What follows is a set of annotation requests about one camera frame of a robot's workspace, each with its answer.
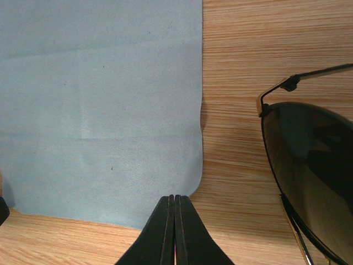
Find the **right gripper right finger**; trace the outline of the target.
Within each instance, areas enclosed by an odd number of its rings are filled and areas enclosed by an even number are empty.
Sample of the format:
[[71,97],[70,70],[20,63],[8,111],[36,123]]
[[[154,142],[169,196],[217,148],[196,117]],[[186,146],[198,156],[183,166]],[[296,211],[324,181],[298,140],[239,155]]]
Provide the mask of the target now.
[[175,196],[177,264],[233,264],[210,236],[189,197]]

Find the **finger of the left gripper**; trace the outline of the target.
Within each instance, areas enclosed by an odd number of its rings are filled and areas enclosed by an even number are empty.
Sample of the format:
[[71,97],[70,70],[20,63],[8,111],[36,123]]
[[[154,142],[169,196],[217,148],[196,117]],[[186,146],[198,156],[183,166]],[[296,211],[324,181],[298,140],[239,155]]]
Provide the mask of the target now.
[[0,197],[0,225],[2,225],[9,217],[10,211],[3,197]]

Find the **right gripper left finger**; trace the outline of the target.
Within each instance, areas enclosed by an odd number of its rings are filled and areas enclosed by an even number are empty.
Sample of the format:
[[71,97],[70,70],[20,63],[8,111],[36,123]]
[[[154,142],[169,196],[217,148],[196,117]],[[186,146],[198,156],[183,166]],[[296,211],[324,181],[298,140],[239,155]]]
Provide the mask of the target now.
[[120,265],[174,264],[174,196],[163,196],[136,241],[116,262]]

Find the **light blue cleaning cloth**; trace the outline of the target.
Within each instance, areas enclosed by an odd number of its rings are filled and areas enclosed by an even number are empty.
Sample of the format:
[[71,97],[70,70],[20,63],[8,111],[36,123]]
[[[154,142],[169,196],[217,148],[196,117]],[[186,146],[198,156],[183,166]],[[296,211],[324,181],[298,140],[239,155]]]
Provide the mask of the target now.
[[201,102],[201,1],[1,2],[9,207],[142,228],[201,182]]

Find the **black gold sunglasses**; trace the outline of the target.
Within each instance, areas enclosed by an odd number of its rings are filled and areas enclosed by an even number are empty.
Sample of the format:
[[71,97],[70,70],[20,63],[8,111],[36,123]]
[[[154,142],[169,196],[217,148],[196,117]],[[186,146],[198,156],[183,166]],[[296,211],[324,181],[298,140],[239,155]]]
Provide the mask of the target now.
[[256,108],[287,221],[307,264],[310,242],[327,264],[352,263],[352,122],[300,102]]

